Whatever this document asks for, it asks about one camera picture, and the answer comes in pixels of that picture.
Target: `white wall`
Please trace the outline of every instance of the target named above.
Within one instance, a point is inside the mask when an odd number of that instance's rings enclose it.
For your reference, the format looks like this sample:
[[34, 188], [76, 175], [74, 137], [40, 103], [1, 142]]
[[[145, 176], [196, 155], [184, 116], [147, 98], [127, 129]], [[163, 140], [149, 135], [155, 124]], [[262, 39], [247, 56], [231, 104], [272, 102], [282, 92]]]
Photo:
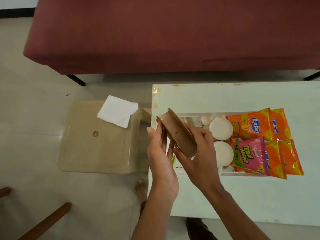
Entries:
[[0, 9], [34, 8], [38, 0], [0, 0]]

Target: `foot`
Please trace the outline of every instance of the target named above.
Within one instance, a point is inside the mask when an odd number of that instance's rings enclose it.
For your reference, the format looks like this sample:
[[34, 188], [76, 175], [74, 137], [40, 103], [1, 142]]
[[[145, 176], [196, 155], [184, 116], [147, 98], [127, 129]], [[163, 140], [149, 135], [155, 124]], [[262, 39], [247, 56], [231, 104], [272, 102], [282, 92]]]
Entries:
[[137, 181], [136, 185], [134, 186], [134, 190], [136, 191], [139, 203], [141, 205], [142, 202], [147, 200], [146, 187], [142, 179]]

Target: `white table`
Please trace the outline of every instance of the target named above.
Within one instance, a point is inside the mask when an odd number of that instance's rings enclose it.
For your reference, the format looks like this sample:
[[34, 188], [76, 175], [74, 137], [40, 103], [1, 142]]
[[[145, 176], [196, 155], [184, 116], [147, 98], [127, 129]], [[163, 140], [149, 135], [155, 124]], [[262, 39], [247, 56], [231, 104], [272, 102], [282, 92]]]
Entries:
[[[320, 226], [320, 82], [153, 85], [151, 126], [171, 108], [178, 114], [284, 108], [305, 176], [221, 176], [225, 189], [255, 222]], [[187, 176], [179, 176], [171, 215], [218, 219]], [[148, 192], [152, 184], [149, 171]]]

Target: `dark pants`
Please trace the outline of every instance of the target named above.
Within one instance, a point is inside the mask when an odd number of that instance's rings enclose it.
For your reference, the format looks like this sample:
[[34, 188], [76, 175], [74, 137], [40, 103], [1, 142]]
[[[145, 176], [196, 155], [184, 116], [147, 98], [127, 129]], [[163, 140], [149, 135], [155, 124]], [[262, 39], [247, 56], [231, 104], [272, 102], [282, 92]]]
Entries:
[[[143, 212], [146, 201], [142, 202], [140, 207], [140, 216]], [[186, 228], [188, 230], [188, 235], [190, 240], [217, 240], [212, 232], [209, 231], [208, 227], [199, 218], [186, 219]]]

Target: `person's right hand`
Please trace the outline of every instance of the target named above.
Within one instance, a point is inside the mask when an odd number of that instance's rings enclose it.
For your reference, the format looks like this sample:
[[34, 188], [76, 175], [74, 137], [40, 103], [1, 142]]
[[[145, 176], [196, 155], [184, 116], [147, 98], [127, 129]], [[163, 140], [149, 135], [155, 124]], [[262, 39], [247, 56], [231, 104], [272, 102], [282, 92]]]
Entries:
[[208, 190], [223, 189], [218, 174], [217, 157], [212, 133], [204, 128], [194, 128], [186, 123], [185, 125], [195, 138], [197, 152], [193, 160], [188, 159], [177, 148], [173, 149], [174, 154], [185, 169], [191, 182], [198, 187], [202, 193], [206, 193]]

